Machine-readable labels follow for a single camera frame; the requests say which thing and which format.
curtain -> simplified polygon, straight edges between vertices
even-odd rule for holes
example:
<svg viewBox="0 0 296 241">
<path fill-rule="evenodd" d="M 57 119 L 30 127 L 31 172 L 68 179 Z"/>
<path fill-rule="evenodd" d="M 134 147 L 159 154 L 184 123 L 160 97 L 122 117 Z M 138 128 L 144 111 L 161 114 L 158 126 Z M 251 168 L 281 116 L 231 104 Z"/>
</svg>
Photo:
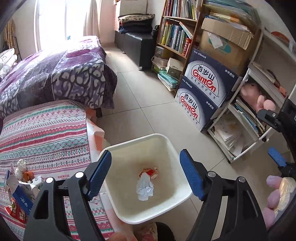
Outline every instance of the curtain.
<svg viewBox="0 0 296 241">
<path fill-rule="evenodd" d="M 15 49 L 15 54 L 18 54 L 18 49 L 15 41 L 15 23 L 12 18 L 7 22 L 4 28 L 4 39 L 7 46 Z"/>
<path fill-rule="evenodd" d="M 99 17 L 96 0 L 91 0 L 89 11 L 86 14 L 83 36 L 93 35 L 100 38 L 99 32 Z"/>
</svg>

window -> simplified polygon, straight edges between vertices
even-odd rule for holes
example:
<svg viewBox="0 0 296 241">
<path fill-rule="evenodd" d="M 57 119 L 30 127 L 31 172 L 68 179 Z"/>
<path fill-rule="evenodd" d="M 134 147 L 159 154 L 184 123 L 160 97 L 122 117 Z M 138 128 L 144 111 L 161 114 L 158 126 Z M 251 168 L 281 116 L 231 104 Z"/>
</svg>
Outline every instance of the window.
<svg viewBox="0 0 296 241">
<path fill-rule="evenodd" d="M 61 41 L 83 36 L 90 0 L 37 0 L 35 7 L 36 51 Z"/>
</svg>

screw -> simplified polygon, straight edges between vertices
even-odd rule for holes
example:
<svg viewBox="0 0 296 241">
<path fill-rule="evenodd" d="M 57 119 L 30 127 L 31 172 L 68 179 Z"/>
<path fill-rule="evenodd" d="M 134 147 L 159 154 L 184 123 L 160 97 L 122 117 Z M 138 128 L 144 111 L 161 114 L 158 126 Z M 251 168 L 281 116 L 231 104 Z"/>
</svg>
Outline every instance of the screw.
<svg viewBox="0 0 296 241">
<path fill-rule="evenodd" d="M 216 173 L 215 172 L 208 172 L 207 175 L 209 177 L 215 177 L 216 176 Z"/>
<path fill-rule="evenodd" d="M 239 181 L 240 181 L 241 183 L 244 183 L 244 182 L 246 181 L 246 179 L 245 179 L 244 177 L 239 177 Z"/>
<path fill-rule="evenodd" d="M 84 175 L 83 172 L 77 172 L 77 173 L 75 174 L 75 177 L 76 177 L 76 178 L 82 178 L 83 175 Z"/>
<path fill-rule="evenodd" d="M 54 179 L 53 179 L 52 177 L 49 177 L 49 178 L 46 179 L 46 182 L 47 182 L 47 183 L 52 183 L 53 180 L 54 180 Z"/>
</svg>

black bench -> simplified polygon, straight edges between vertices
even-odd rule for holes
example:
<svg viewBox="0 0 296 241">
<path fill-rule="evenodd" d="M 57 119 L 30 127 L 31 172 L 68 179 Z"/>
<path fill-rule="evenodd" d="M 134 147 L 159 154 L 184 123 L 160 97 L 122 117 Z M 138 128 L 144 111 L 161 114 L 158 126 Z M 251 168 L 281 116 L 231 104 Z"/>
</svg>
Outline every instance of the black bench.
<svg viewBox="0 0 296 241">
<path fill-rule="evenodd" d="M 151 68 L 156 45 L 151 34 L 120 34 L 115 31 L 115 44 L 139 66 L 140 71 Z"/>
</svg>

purple patterned blanket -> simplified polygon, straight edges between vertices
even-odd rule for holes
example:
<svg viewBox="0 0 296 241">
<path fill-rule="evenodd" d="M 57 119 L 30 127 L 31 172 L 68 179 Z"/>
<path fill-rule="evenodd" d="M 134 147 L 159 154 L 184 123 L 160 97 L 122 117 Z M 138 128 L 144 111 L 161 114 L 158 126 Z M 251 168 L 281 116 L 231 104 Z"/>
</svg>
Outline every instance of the purple patterned blanket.
<svg viewBox="0 0 296 241">
<path fill-rule="evenodd" d="M 51 101 L 70 99 L 92 109 L 114 108 L 117 76 L 105 58 L 99 39 L 86 36 L 18 63 L 0 83 L 0 131 L 8 115 Z"/>
</svg>

